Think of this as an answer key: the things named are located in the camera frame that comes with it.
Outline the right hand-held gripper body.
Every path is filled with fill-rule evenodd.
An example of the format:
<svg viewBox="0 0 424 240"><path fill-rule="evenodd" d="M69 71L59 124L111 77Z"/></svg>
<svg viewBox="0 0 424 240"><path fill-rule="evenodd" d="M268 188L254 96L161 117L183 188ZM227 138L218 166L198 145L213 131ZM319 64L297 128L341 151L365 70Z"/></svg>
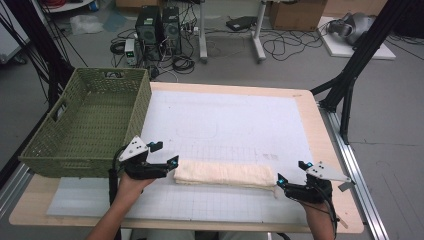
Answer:
<svg viewBox="0 0 424 240"><path fill-rule="evenodd" d="M332 198L332 181L351 182L351 178L328 164L320 161L306 171L306 184L293 184L288 181L283 190L288 198L309 203L323 203Z"/></svg>

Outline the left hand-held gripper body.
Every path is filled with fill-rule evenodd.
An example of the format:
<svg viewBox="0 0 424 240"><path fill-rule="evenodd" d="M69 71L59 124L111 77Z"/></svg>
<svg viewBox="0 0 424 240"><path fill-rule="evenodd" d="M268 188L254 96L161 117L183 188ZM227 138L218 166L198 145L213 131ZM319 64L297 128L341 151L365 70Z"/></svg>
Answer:
<svg viewBox="0 0 424 240"><path fill-rule="evenodd" d="M167 176L167 164L150 164L147 162L151 153L142 139L135 136L119 156L120 165L125 173L136 180L158 179Z"/></svg>

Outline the cream printed cloth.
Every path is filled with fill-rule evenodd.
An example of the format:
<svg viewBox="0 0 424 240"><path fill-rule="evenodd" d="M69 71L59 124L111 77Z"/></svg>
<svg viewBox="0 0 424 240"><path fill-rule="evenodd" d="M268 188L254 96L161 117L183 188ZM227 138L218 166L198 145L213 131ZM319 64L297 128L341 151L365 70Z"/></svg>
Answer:
<svg viewBox="0 0 424 240"><path fill-rule="evenodd" d="M174 180L186 185L224 185L275 194L276 173L267 165L181 160Z"/></svg>

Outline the green woven basket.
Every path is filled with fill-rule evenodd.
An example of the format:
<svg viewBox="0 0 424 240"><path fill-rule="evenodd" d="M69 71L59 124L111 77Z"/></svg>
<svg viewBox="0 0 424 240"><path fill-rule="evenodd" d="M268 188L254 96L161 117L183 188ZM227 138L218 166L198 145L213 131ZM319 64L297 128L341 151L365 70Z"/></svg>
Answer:
<svg viewBox="0 0 424 240"><path fill-rule="evenodd" d="M151 94L144 69L77 68L19 160L44 177L105 178L141 133Z"/></svg>

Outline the person's left hand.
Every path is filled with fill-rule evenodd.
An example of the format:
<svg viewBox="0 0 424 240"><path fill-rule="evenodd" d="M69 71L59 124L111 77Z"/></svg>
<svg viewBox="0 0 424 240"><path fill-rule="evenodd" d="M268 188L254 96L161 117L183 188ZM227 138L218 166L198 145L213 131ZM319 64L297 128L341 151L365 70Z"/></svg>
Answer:
<svg viewBox="0 0 424 240"><path fill-rule="evenodd" d="M124 173L121 176L114 202L119 206L131 207L137 201L144 189L153 182L154 179L132 179Z"/></svg>

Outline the person's right hand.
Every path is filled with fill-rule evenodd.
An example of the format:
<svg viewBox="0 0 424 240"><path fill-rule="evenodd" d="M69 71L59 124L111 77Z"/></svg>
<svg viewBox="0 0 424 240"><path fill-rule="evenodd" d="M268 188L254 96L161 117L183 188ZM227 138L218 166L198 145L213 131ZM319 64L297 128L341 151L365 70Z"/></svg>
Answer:
<svg viewBox="0 0 424 240"><path fill-rule="evenodd" d="M310 228L331 228L332 221L325 203L300 202Z"/></svg>

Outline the white grid mat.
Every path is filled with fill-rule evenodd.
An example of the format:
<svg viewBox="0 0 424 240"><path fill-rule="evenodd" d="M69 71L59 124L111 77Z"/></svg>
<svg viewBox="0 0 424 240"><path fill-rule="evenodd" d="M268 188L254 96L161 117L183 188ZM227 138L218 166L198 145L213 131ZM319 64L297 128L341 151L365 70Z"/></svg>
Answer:
<svg viewBox="0 0 424 240"><path fill-rule="evenodd" d="M267 165L274 176L303 183L299 162L312 161L300 107L292 97L156 90L141 131L162 142L151 163L181 161ZM149 185L129 212L144 220L304 223L301 207L279 187L185 185L172 175Z"/></svg>

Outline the small grey power supply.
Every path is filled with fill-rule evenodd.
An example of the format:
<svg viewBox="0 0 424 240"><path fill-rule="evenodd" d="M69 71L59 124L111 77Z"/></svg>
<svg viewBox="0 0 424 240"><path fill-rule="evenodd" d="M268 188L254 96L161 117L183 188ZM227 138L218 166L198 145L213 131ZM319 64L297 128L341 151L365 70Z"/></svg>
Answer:
<svg viewBox="0 0 424 240"><path fill-rule="evenodd" d="M126 61L130 66L135 66L137 64L137 54L134 39L127 39L125 41L124 54Z"/></svg>

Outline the wide black computer tower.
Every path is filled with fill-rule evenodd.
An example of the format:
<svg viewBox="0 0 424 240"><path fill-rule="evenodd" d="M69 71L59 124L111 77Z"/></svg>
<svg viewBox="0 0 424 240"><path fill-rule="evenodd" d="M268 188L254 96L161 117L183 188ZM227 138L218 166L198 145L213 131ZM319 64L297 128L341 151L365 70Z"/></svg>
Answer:
<svg viewBox="0 0 424 240"><path fill-rule="evenodd" d="M164 40L160 8L155 5L143 5L135 24L142 56L145 60L161 59L160 43Z"/></svg>

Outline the narrow black computer tower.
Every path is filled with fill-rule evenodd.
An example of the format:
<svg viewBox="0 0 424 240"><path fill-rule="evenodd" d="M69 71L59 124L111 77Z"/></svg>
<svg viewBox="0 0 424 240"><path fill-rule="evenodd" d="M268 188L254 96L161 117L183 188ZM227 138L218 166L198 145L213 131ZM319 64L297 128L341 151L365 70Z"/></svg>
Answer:
<svg viewBox="0 0 424 240"><path fill-rule="evenodd" d="M165 7L162 11L162 23L167 48L174 55L180 55L182 53L182 45L179 8L175 6Z"/></svg>

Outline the white floor board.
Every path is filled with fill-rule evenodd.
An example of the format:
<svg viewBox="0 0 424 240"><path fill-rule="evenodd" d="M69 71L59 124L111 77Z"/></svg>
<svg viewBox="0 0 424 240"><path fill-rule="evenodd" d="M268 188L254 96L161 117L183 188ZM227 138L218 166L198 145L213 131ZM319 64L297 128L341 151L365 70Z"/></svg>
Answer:
<svg viewBox="0 0 424 240"><path fill-rule="evenodd" d="M353 47L337 34L327 32L327 26L333 17L322 17L318 23L319 34L321 39L332 57L350 58L353 53ZM373 60L395 60L395 54L385 45L382 44L372 57Z"/></svg>

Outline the white desk leg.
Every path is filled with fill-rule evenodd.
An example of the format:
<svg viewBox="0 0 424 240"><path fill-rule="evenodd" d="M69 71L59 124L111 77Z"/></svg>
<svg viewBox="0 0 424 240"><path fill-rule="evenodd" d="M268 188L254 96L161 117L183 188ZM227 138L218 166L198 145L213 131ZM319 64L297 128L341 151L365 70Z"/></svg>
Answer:
<svg viewBox="0 0 424 240"><path fill-rule="evenodd" d="M258 57L258 62L262 62L266 59L265 52L260 40L260 33L262 29L262 23L263 23L263 19L265 15L265 10L266 10L266 1L260 0L258 14L257 14L256 28L254 31L251 32L253 45L255 47L257 57Z"/></svg>
<svg viewBox="0 0 424 240"><path fill-rule="evenodd" d="M202 63L206 63L208 60L205 36L204 4L205 0L199 0L199 56Z"/></svg>

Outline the clear plastic bag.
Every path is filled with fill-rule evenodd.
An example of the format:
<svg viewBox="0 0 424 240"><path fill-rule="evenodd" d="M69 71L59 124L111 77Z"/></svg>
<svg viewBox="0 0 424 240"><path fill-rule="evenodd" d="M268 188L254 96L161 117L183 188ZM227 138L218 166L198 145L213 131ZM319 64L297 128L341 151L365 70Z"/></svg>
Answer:
<svg viewBox="0 0 424 240"><path fill-rule="evenodd" d="M96 16L92 15L71 17L70 25L74 35L95 34L103 31L103 24Z"/></svg>

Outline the grey rounded device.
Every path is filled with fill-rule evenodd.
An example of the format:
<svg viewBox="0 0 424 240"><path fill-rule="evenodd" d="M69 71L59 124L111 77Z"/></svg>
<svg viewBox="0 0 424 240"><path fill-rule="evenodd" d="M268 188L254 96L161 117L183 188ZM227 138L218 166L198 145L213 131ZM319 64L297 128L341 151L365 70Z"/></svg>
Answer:
<svg viewBox="0 0 424 240"><path fill-rule="evenodd" d="M336 33L349 45L354 46L373 25L374 17L362 12L347 13L344 17L332 20L327 28L328 33Z"/></svg>

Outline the large cardboard box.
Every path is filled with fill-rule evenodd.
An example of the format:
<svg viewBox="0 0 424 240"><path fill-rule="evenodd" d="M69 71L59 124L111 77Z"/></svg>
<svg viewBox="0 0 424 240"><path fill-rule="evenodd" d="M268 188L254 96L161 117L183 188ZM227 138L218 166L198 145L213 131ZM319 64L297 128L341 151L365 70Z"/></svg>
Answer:
<svg viewBox="0 0 424 240"><path fill-rule="evenodd" d="M273 2L270 23L275 30L315 31L328 0L293 0Z"/></svg>

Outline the flat black box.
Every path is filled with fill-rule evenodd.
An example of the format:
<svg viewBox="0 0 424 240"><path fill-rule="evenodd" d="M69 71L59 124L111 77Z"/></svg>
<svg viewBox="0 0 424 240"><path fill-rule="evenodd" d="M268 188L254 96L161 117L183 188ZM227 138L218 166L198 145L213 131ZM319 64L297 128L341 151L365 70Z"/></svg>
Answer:
<svg viewBox="0 0 424 240"><path fill-rule="evenodd" d="M241 31L245 29L250 29L252 26L255 26L257 18L253 16L243 16L235 19L231 19L226 22L226 26L232 31Z"/></svg>

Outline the white cabinet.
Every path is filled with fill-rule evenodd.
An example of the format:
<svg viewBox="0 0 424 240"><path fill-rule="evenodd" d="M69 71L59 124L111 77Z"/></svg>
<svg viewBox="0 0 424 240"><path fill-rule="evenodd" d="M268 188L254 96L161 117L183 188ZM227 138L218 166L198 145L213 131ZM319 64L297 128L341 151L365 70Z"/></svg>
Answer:
<svg viewBox="0 0 424 240"><path fill-rule="evenodd" d="M29 42L29 38L9 8L5 4L0 4L0 64L6 64L17 54L21 46L6 30L1 20L10 24L25 43Z"/></svg>

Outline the aluminium rail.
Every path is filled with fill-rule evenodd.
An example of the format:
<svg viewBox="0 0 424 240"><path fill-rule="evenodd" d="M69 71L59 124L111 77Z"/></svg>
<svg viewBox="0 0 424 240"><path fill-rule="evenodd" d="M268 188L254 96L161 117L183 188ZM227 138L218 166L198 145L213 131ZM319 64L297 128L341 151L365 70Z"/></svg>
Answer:
<svg viewBox="0 0 424 240"><path fill-rule="evenodd" d="M23 163L19 163L6 183L0 189L0 220L4 218L12 203L22 193L31 179L30 169Z"/></svg>
<svg viewBox="0 0 424 240"><path fill-rule="evenodd" d="M327 126L327 130L335 140L341 158L342 168L355 182L353 192L356 202L360 205L360 216L373 240L390 240L386 228L372 199L367 183L357 162L350 144L346 144L339 133L340 120L336 113L319 109Z"/></svg>

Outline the black frame stand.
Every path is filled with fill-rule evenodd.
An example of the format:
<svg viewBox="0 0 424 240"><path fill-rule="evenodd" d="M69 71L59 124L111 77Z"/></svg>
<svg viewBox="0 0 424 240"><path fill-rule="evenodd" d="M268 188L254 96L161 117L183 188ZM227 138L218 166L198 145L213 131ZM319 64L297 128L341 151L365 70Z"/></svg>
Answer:
<svg viewBox="0 0 424 240"><path fill-rule="evenodd" d="M8 13L0 13L0 23L29 57L39 79L48 84L46 99L49 108L52 108L63 93L74 67L60 53L31 0L0 0L0 9L5 6L22 27L37 53L34 53L14 28Z"/></svg>
<svg viewBox="0 0 424 240"><path fill-rule="evenodd" d="M356 80L413 1L387 0L343 70L335 78L311 90L313 95L329 91L319 102L319 106L328 112L335 112L338 104L343 102L339 134L347 145L349 145L349 120Z"/></svg>

